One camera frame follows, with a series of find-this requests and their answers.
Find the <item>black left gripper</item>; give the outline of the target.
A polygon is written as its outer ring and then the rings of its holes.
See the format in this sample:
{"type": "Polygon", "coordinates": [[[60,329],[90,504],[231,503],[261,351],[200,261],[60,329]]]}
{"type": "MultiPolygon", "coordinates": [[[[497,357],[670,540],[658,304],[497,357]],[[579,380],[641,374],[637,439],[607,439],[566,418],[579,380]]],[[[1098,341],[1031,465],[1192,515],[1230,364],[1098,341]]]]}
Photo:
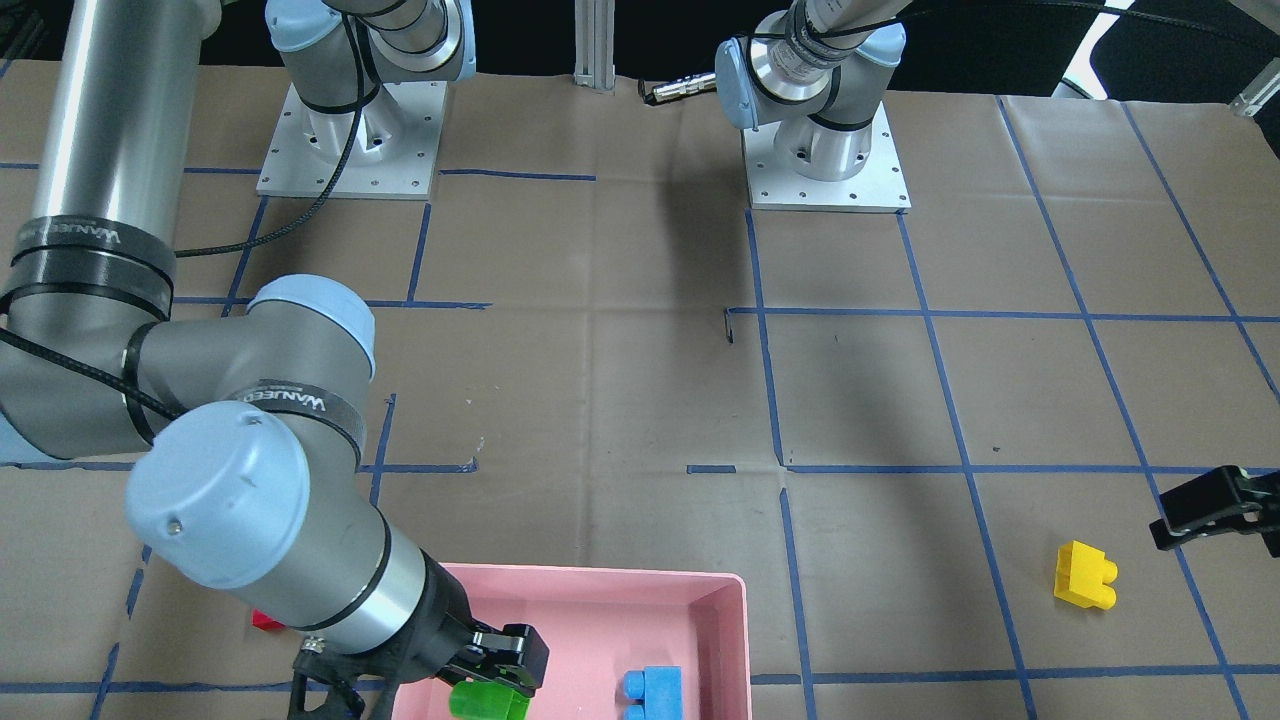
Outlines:
{"type": "Polygon", "coordinates": [[[1149,524],[1155,547],[1175,550],[1202,537],[1257,536],[1279,559],[1279,473],[1251,475],[1244,468],[1215,468],[1158,497],[1161,518],[1149,524]]]}

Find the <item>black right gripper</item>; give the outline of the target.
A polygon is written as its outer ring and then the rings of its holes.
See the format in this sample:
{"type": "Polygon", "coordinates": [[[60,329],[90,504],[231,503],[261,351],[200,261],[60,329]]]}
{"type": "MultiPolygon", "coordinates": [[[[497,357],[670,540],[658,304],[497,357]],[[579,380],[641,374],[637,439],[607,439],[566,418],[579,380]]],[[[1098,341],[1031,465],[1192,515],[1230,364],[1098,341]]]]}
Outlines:
{"type": "Polygon", "coordinates": [[[426,582],[401,626],[369,650],[334,632],[305,635],[294,657],[288,719],[389,719],[404,684],[494,682],[521,696],[544,685],[550,650],[530,624],[495,629],[474,618],[460,582],[425,560],[426,582]]]}

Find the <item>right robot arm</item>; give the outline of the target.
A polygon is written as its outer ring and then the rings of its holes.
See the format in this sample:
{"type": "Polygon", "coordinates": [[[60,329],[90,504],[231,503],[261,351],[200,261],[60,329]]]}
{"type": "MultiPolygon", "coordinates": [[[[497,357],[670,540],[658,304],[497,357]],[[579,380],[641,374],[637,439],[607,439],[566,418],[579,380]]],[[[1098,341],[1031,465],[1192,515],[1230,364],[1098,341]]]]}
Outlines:
{"type": "Polygon", "coordinates": [[[177,195],[220,1],[78,1],[3,290],[3,461],[138,454],[125,518],[192,582],[298,632],[289,717],[388,719],[435,678],[525,700],[549,651],[353,488],[375,323],[320,275],[174,322],[177,195]]]}

